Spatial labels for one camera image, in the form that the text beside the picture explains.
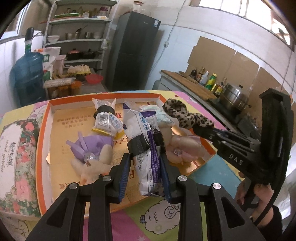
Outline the pink dress plush bunny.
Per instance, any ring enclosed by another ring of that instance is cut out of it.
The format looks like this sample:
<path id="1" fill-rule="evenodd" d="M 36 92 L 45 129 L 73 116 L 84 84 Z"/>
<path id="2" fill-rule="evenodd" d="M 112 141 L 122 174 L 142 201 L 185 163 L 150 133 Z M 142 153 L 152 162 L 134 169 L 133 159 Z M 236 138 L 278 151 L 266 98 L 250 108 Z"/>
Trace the pink dress plush bunny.
<path id="1" fill-rule="evenodd" d="M 164 139 L 166 156 L 171 163 L 184 164 L 207 156 L 201 139 L 172 123 L 158 122 Z"/>

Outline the purple dress plush bunny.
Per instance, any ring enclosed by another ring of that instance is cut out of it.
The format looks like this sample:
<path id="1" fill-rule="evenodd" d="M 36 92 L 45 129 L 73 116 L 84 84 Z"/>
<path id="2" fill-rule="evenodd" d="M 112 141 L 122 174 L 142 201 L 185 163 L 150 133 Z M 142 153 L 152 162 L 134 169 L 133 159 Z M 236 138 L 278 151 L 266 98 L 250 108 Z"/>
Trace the purple dress plush bunny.
<path id="1" fill-rule="evenodd" d="M 110 136 L 83 136 L 78 132 L 76 142 L 66 141 L 74 155 L 71 166 L 80 177 L 80 184 L 94 183 L 100 176 L 109 174 L 112 167 L 113 138 Z"/>

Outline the leopard print scrunchie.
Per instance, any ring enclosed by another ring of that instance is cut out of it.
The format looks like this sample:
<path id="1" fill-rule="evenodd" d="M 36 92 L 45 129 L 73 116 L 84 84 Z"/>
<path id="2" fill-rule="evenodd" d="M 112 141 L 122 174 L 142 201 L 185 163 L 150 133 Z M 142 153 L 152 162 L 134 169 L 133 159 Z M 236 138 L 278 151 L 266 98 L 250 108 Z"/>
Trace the leopard print scrunchie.
<path id="1" fill-rule="evenodd" d="M 200 113 L 192 113 L 187 110 L 180 100 L 169 98 L 163 105 L 164 112 L 172 118 L 176 118 L 179 127 L 191 129 L 194 125 L 204 128 L 214 128 L 214 122 Z"/>

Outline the purple white snack packet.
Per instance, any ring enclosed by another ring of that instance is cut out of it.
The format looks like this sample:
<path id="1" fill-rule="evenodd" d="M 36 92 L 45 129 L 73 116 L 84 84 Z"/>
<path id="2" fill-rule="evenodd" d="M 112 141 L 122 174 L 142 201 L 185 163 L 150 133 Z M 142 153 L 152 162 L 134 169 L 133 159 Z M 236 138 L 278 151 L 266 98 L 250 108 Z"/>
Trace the purple white snack packet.
<path id="1" fill-rule="evenodd" d="M 161 182 L 159 148 L 154 134 L 159 131 L 155 116 L 144 117 L 138 107 L 123 103 L 123 130 L 127 147 L 139 178 L 139 191 L 143 196 L 158 191 Z"/>

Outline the yellow white snack packet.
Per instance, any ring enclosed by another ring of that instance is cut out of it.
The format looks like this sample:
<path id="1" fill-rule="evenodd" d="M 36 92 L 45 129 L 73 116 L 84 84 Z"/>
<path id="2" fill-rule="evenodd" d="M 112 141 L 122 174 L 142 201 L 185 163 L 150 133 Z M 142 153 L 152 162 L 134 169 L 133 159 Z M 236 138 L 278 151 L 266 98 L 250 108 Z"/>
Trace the yellow white snack packet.
<path id="1" fill-rule="evenodd" d="M 110 136 L 114 140 L 120 139 L 125 132 L 123 130 L 122 121 L 115 113 L 116 99 L 110 102 L 93 98 L 92 102 L 96 110 L 93 115 L 95 124 L 92 131 L 102 136 Z"/>

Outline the green printed tissue pack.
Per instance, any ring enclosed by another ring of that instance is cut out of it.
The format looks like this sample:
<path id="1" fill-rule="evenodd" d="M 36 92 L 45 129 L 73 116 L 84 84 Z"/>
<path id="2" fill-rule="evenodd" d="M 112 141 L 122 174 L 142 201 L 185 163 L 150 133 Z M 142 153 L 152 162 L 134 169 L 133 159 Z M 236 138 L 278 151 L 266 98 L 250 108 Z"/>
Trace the green printed tissue pack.
<path id="1" fill-rule="evenodd" d="M 158 125 L 173 126 L 175 124 L 169 115 L 157 105 L 141 105 L 139 110 L 144 117 L 155 116 Z"/>

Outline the steel steamer pot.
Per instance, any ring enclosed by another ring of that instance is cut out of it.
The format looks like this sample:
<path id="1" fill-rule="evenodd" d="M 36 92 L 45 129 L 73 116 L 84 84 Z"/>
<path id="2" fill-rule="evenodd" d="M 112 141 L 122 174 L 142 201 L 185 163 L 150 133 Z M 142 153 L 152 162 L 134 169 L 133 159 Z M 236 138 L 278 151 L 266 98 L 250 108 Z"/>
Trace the steel steamer pot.
<path id="1" fill-rule="evenodd" d="M 243 111 L 249 101 L 249 96 L 242 85 L 235 86 L 227 83 L 219 96 L 221 104 L 229 111 L 237 109 Z"/>

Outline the green yellow bottle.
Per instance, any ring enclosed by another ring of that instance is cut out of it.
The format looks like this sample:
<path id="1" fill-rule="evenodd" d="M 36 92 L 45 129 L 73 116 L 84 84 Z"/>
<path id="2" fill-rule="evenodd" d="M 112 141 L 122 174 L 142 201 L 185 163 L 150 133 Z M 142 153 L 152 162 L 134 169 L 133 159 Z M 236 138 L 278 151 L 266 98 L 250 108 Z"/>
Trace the green yellow bottle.
<path id="1" fill-rule="evenodd" d="M 212 90 L 215 82 L 216 82 L 216 79 L 217 79 L 217 74 L 213 73 L 211 75 L 211 77 L 209 78 L 209 80 L 207 81 L 205 87 L 208 89 L 208 90 Z"/>

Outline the orange shallow cardboard box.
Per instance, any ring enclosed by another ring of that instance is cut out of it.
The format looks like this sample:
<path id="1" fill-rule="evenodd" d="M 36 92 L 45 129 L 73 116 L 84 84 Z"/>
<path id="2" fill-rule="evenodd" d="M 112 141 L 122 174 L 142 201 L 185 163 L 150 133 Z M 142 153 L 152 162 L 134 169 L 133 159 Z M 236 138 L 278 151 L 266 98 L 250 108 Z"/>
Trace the orange shallow cardboard box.
<path id="1" fill-rule="evenodd" d="M 72 167 L 76 158 L 70 149 L 71 143 L 77 142 L 79 138 L 90 138 L 93 144 L 88 155 L 92 158 L 99 157 L 102 145 L 111 145 L 112 165 L 118 165 L 123 154 L 128 151 L 124 133 L 107 136 L 93 130 L 95 99 L 115 103 L 115 115 L 122 119 L 125 101 L 134 107 L 162 107 L 169 98 L 181 101 L 191 112 L 210 117 L 201 105 L 179 91 L 109 92 L 50 100 L 45 107 L 36 152 L 36 190 L 40 213 L 45 214 L 70 183 L 86 183 L 86 179 Z"/>

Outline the wooden cutting board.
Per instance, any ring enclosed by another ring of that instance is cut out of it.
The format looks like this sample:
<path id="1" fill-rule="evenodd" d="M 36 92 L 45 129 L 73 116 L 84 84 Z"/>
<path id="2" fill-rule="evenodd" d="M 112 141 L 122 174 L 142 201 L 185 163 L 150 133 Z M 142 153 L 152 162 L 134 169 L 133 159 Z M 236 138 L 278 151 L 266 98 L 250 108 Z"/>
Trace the wooden cutting board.
<path id="1" fill-rule="evenodd" d="M 197 95 L 204 101 L 207 101 L 208 99 L 217 99 L 217 97 L 210 90 L 206 89 L 200 84 L 196 84 L 195 82 L 192 82 L 191 80 L 183 77 L 179 73 L 171 72 L 168 70 L 161 70 L 161 75 L 163 75 L 164 77 L 172 78 L 177 83 L 189 89 L 191 92 L 193 92 L 195 95 Z"/>

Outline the colourful cartoon bed sheet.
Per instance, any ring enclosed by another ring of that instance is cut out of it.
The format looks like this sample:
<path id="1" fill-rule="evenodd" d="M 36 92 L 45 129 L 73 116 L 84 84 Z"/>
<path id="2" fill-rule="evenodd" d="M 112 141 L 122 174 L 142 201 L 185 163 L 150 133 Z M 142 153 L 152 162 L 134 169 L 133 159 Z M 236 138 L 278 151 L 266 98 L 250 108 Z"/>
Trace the colourful cartoon bed sheet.
<path id="1" fill-rule="evenodd" d="M 187 109 L 195 113 L 201 113 L 205 117 L 214 120 L 214 117 L 206 111 L 194 99 L 180 91 L 123 91 L 95 94 L 94 98 L 111 97 L 122 99 L 127 97 L 129 102 L 138 102 L 155 99 L 162 105 L 166 99 L 174 98 L 183 102 Z M 49 116 L 58 103 L 65 107 L 62 99 L 43 101 L 40 103 L 15 109 L 4 114 L 1 119 L 1 127 L 14 121 L 34 119 L 42 123 L 43 116 Z M 189 176 L 197 183 L 210 185 L 220 183 L 231 196 L 236 193 L 236 188 L 241 182 L 238 170 L 226 163 L 216 154 L 216 149 L 207 141 L 202 141 L 206 149 L 205 156 L 190 164 L 180 164 L 180 172 Z M 133 192 L 137 197 L 136 202 L 125 197 L 121 204 L 111 205 L 111 224 L 114 240 L 177 240 L 180 219 L 180 207 L 177 204 L 169 204 L 161 197 L 144 197 L 137 190 Z"/>

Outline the floral tissue box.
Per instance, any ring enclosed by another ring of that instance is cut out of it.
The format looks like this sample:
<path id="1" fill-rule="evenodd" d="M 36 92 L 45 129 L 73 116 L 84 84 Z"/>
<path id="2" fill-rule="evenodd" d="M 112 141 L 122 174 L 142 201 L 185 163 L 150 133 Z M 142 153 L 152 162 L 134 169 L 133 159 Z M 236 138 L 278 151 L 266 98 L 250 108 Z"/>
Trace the floral tissue box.
<path id="1" fill-rule="evenodd" d="M 39 136 L 36 120 L 18 120 L 1 132 L 1 212 L 40 218 L 35 164 Z"/>

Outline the blue water jug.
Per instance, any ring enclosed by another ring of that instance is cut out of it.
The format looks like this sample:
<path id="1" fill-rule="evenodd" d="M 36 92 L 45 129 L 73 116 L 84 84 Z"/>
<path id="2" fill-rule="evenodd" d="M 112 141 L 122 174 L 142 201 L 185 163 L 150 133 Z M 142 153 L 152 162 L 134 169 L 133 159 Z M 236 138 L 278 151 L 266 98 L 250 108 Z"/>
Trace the blue water jug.
<path id="1" fill-rule="evenodd" d="M 25 54 L 16 61 L 10 73 L 19 108 L 46 100 L 46 91 L 43 88 L 43 55 L 31 51 L 33 35 L 34 28 L 28 28 L 25 34 Z"/>

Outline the glass jar red lid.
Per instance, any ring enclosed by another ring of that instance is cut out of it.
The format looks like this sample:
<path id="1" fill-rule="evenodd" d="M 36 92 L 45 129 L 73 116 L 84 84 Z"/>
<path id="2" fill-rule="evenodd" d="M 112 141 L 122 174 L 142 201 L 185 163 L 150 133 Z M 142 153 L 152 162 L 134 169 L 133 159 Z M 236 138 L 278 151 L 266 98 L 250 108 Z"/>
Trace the glass jar red lid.
<path id="1" fill-rule="evenodd" d="M 132 5 L 132 11 L 133 12 L 137 12 L 140 13 L 142 10 L 142 6 L 143 6 L 143 2 L 141 1 L 133 1 L 133 5 Z"/>

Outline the cardboard wall sheet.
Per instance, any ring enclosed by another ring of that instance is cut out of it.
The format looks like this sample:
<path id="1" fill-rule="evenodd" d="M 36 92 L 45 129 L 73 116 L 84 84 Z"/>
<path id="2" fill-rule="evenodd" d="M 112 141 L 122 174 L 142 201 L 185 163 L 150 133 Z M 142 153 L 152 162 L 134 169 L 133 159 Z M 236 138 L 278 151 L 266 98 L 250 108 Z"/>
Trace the cardboard wall sheet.
<path id="1" fill-rule="evenodd" d="M 226 78 L 230 84 L 242 85 L 251 109 L 258 107 L 260 93 L 269 88 L 288 94 L 295 102 L 295 55 L 270 50 L 267 57 L 262 60 L 237 45 L 201 36 L 188 50 L 186 73 L 205 68 L 217 74 L 219 81 Z"/>

